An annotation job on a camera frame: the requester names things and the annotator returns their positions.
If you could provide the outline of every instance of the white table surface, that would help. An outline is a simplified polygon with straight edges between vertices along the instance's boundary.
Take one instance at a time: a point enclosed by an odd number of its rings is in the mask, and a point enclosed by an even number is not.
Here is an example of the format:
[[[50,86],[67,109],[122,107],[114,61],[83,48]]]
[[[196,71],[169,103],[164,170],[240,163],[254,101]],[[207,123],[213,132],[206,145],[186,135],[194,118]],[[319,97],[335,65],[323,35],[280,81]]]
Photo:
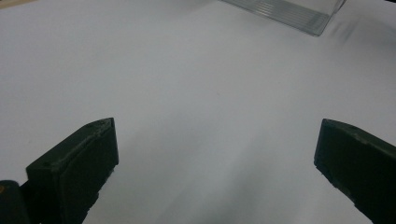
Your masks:
[[[114,117],[120,165],[85,224],[364,224],[313,164],[321,120],[396,145],[396,4],[313,37],[215,0],[0,10],[0,178]]]

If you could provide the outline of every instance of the clear plastic box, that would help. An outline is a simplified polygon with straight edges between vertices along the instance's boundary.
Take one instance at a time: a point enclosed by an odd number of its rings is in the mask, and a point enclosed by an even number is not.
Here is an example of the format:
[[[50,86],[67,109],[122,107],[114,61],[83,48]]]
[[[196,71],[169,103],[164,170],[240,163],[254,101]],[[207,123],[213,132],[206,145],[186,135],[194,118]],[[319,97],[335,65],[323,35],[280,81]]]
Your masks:
[[[346,0],[221,0],[259,16],[319,36]]]

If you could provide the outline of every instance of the transparent container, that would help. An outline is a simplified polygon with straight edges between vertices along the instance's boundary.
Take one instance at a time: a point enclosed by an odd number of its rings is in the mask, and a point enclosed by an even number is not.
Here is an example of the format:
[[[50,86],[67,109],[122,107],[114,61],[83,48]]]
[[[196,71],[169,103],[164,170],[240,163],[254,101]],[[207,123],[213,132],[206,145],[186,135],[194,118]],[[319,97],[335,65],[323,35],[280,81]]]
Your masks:
[[[346,0],[221,0],[259,16],[319,36]]]

